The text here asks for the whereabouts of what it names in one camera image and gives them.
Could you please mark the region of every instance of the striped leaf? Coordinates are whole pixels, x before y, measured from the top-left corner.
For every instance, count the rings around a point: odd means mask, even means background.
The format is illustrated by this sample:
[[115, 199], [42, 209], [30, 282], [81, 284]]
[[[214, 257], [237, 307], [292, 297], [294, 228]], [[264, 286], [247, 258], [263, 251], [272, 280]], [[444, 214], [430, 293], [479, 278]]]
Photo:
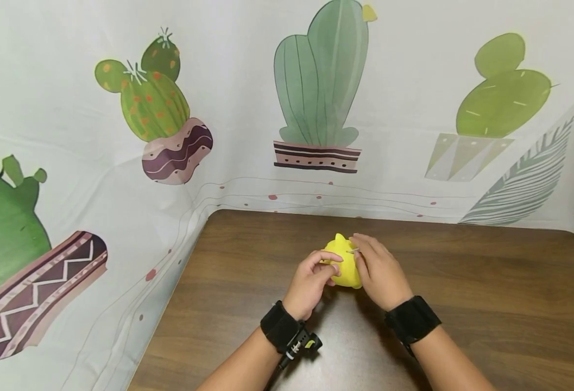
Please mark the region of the striped leaf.
[[573, 118], [541, 137], [461, 219], [476, 225], [509, 225], [545, 203], [558, 184]]

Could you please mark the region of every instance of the red dot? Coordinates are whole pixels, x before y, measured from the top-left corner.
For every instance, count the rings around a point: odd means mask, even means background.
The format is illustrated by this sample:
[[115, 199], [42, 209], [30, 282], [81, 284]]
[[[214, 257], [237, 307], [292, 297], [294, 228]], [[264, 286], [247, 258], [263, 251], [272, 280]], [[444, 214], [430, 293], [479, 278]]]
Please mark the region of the red dot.
[[152, 269], [146, 275], [146, 281], [151, 281], [156, 276], [156, 269]]

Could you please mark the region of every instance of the white curtain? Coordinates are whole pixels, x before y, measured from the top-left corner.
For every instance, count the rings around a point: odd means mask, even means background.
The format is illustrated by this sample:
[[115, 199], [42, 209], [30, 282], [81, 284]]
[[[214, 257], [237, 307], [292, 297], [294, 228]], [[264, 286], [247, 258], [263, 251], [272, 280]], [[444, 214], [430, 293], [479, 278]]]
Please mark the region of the white curtain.
[[0, 390], [124, 390], [219, 209], [574, 232], [574, 4], [0, 2]]

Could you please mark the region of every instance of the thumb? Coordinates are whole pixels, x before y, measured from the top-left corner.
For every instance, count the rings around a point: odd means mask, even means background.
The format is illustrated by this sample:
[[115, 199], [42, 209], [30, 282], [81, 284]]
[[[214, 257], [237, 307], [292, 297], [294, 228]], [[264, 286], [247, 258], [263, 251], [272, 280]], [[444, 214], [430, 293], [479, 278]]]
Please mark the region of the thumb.
[[334, 275], [339, 275], [339, 265], [337, 264], [327, 264], [323, 265], [318, 272], [316, 272], [315, 277], [320, 283], [324, 283]]

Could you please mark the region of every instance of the wooden table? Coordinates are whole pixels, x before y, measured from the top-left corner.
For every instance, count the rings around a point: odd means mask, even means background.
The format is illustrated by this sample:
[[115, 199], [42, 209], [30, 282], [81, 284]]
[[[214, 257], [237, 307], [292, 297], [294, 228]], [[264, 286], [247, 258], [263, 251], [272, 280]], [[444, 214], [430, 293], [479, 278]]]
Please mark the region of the wooden table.
[[[388, 246], [498, 390], [574, 390], [574, 234], [226, 210], [204, 227], [129, 390], [195, 390], [300, 260], [355, 231]], [[275, 390], [430, 390], [363, 289], [327, 288], [309, 326], [319, 357]]]

